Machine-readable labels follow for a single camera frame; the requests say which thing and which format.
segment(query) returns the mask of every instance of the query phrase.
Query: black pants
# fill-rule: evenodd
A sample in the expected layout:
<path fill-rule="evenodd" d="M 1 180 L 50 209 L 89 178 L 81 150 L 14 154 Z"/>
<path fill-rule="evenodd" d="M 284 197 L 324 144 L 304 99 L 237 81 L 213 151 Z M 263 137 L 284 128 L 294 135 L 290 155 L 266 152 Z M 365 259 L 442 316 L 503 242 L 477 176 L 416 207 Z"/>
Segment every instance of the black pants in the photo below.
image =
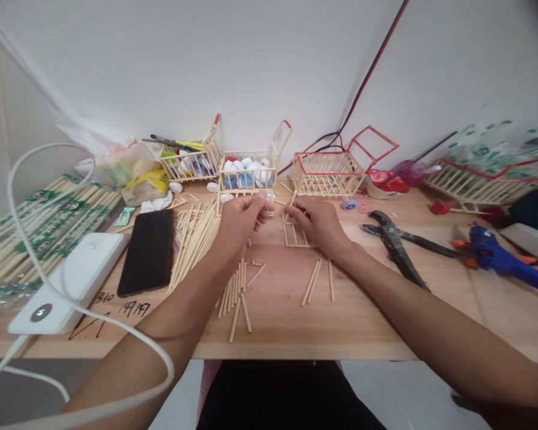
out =
<path fill-rule="evenodd" d="M 198 430 L 382 429 L 334 361 L 224 361 Z"/>

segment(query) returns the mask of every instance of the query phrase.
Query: hand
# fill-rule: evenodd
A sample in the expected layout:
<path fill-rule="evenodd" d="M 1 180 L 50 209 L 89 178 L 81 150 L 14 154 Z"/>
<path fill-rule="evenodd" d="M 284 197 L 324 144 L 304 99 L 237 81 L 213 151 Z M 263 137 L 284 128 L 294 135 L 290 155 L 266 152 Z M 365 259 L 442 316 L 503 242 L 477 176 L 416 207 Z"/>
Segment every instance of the hand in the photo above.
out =
<path fill-rule="evenodd" d="M 259 191 L 255 195 L 239 197 L 223 203 L 221 224 L 212 247 L 230 256 L 238 255 L 247 243 L 252 231 L 259 231 L 267 222 L 273 204 L 266 200 L 267 193 Z"/>
<path fill-rule="evenodd" d="M 353 242 L 341 227 L 337 211 L 331 203 L 315 197 L 300 196 L 295 199 L 293 206 L 287 206 L 285 210 L 305 234 L 334 260 L 353 247 Z"/>

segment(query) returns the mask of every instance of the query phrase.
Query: green item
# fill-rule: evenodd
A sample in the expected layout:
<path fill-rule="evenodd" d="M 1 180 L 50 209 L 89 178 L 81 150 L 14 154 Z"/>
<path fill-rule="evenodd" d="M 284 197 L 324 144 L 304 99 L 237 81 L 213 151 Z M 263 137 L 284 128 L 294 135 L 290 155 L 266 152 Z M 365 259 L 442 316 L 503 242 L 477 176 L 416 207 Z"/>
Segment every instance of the green item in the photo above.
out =
<path fill-rule="evenodd" d="M 124 208 L 124 211 L 120 214 L 118 217 L 118 220 L 115 222 L 115 226 L 124 226 L 128 225 L 130 222 L 130 216 L 132 215 L 132 212 L 135 211 L 135 208 Z"/>

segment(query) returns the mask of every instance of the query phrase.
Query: floor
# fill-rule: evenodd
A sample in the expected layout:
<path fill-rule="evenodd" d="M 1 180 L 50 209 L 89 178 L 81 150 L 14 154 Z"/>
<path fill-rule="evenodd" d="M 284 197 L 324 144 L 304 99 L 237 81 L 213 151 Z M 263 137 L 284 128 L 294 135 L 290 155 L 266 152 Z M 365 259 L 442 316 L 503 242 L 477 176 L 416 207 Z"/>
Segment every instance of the floor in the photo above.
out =
<path fill-rule="evenodd" d="M 421 362 L 343 361 L 357 396 L 389 430 L 486 430 L 482 418 L 457 407 L 451 388 Z M 93 371 L 97 360 L 13 360 L 12 366 L 59 379 L 70 393 Z M 164 403 L 151 430 L 194 429 L 202 360 L 192 360 Z M 0 375 L 0 425 L 57 413 L 63 405 L 47 384 L 11 374 Z"/>

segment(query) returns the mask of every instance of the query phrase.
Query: red frame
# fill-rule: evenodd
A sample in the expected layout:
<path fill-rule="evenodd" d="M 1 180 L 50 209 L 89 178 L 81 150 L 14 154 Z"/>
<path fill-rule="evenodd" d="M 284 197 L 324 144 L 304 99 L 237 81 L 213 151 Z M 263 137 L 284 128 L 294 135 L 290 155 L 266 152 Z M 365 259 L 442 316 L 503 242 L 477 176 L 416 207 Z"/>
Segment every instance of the red frame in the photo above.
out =
<path fill-rule="evenodd" d="M 377 136 L 379 136 L 381 139 L 383 139 L 384 141 L 388 142 L 392 148 L 389 149 L 387 152 L 385 152 L 384 154 L 382 154 L 379 158 L 374 158 L 372 156 L 372 154 L 370 152 L 368 152 L 360 143 L 359 141 L 357 140 L 357 137 L 359 137 L 361 134 L 363 134 L 366 130 L 371 130 L 373 133 L 375 133 Z M 353 144 L 357 144 L 357 146 L 359 148 L 361 148 L 365 154 L 368 155 L 368 157 L 372 160 L 371 161 L 371 165 L 366 169 L 364 170 L 361 165 L 359 164 L 359 162 L 356 160 L 356 158 L 351 154 L 351 147 L 353 146 Z M 400 145 L 392 140 L 390 140 L 388 137 L 386 137 L 383 133 L 381 133 L 380 131 L 378 131 L 376 128 L 374 128 L 373 126 L 371 125 L 367 125 L 365 128 L 363 128 L 363 130 L 361 130 L 360 132 L 358 132 L 352 139 L 351 139 L 351 143 L 349 144 L 349 147 L 345 150 L 342 150 L 342 151 L 336 151 L 336 152 L 295 152 L 295 157 L 297 158 L 297 160 L 299 161 L 299 164 L 301 165 L 301 169 L 303 170 L 303 173 L 304 174 L 311 174 L 311 175 L 324 175 L 324 174 L 327 174 L 327 175 L 331 175 L 331 174 L 336 174 L 336 175 L 344 175 L 344 176 L 359 176 L 359 175 L 362 175 L 362 174 L 367 174 L 369 173 L 369 170 L 371 169 L 371 167 L 373 167 L 377 161 L 379 160 L 382 160 L 383 158 L 385 158 L 388 154 L 390 154 L 391 152 L 393 152 L 395 149 L 399 148 Z M 301 160 L 301 157 L 300 155 L 310 155 L 310 154 L 315 154 L 315 153 L 322 153 L 322 154 L 337 154 L 337 153 L 343 153 L 343 152 L 348 152 L 352 157 L 353 157 L 353 161 L 354 163 L 360 167 L 360 169 L 364 172 L 364 173 L 339 173 L 339 172 L 329 172 L 329 173 L 307 173 L 307 171 L 305 170 L 305 167 L 303 166 L 303 162 Z"/>
<path fill-rule="evenodd" d="M 373 133 L 375 133 L 378 137 L 380 137 L 381 139 L 383 139 L 385 142 L 388 142 L 390 145 L 392 145 L 392 149 L 389 149 L 387 152 L 385 152 L 384 154 L 382 154 L 379 158 L 375 158 L 372 156 L 372 154 L 370 152 L 368 152 L 360 143 L 359 141 L 357 140 L 357 138 L 363 134 L 364 132 L 366 132 L 367 130 L 371 130 Z M 361 130 L 360 132 L 358 132 L 352 139 L 351 139 L 351 143 L 349 145 L 349 147 L 347 148 L 347 151 L 349 151 L 351 149 L 351 146 L 353 146 L 353 144 L 356 143 L 357 145 L 359 145 L 359 147 L 365 151 L 365 154 L 367 154 L 369 156 L 369 158 L 372 160 L 372 163 L 371 165 L 369 166 L 369 168 L 366 170 L 366 172 L 368 173 L 368 171 L 371 169 L 371 167 L 373 167 L 377 161 L 380 161 L 382 160 L 383 158 L 385 158 L 388 154 L 390 154 L 391 152 L 393 152 L 395 149 L 397 149 L 398 147 L 400 147 L 400 145 L 392 140 L 390 140 L 388 137 L 386 137 L 383 133 L 381 133 L 380 131 L 378 131 L 376 128 L 374 128 L 373 126 L 371 125 L 367 125 L 365 128 L 363 128 L 363 130 Z"/>
<path fill-rule="evenodd" d="M 469 172 L 471 172 L 471 173 L 473 173 L 473 174 L 475 174 L 477 176 L 480 176 L 480 177 L 485 177 L 487 179 L 498 179 L 499 177 L 501 177 L 505 173 L 507 173 L 509 170 L 511 170 L 513 167 L 519 167 L 519 166 L 523 166 L 523 165 L 527 165 L 527 164 L 534 164 L 535 162 L 538 162 L 538 159 L 531 160 L 531 161 L 523 161 L 523 162 L 516 163 L 516 164 L 511 164 L 510 166 L 507 166 L 503 171 L 501 171 L 496 176 L 492 176 L 492 175 L 480 172 L 478 170 L 473 170 L 473 169 L 471 169 L 469 167 L 462 166 L 460 164 L 456 164 L 456 163 L 454 163 L 454 162 L 452 162 L 450 160 L 447 160 L 445 158 L 439 158 L 438 161 L 442 161 L 445 164 L 453 165 L 455 167 L 458 167 L 461 170 L 469 171 Z M 520 181 L 520 182 L 538 182 L 538 178 L 525 178 L 525 179 L 524 178 L 521 178 L 521 179 L 512 179 L 512 178 L 510 178 L 509 180 L 517 180 L 517 181 Z"/>

